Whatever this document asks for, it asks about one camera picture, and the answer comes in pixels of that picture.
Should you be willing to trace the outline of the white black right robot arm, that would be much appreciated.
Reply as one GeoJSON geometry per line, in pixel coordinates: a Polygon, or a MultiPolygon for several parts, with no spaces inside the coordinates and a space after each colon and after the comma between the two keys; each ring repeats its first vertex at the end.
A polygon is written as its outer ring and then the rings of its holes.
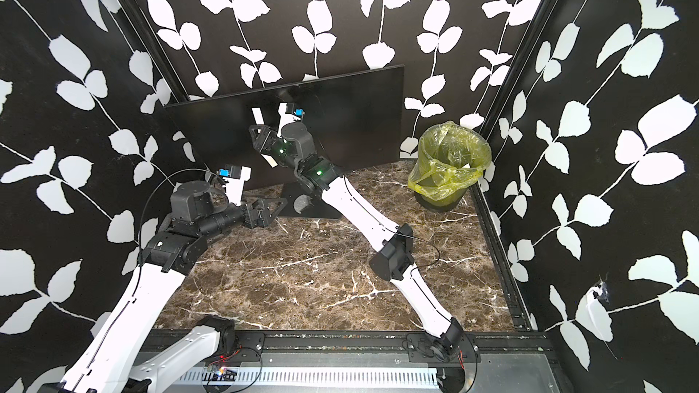
{"type": "Polygon", "coordinates": [[[289,123],[280,134],[266,125],[253,125],[249,134],[257,152],[291,169],[306,193],[339,211],[362,233],[375,251],[370,261],[373,272],[393,283],[410,303],[433,339],[433,355],[450,360],[458,352],[463,328],[434,296],[415,265],[411,226],[400,226],[375,209],[331,160],[318,153],[303,123],[289,123]]]}

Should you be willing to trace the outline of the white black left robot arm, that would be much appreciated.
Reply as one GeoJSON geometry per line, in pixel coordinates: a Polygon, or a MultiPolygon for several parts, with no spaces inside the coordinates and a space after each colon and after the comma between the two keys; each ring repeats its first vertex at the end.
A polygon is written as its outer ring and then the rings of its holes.
{"type": "Polygon", "coordinates": [[[62,380],[40,386],[42,392],[164,392],[198,362],[237,347],[235,323],[210,315],[185,338],[150,360],[138,353],[162,309],[181,287],[198,259],[218,236],[236,226],[268,227],[287,201],[242,199],[242,180],[227,178],[216,207],[216,189],[204,180],[181,185],[170,197],[171,212],[139,253],[125,293],[87,350],[62,380]]]}

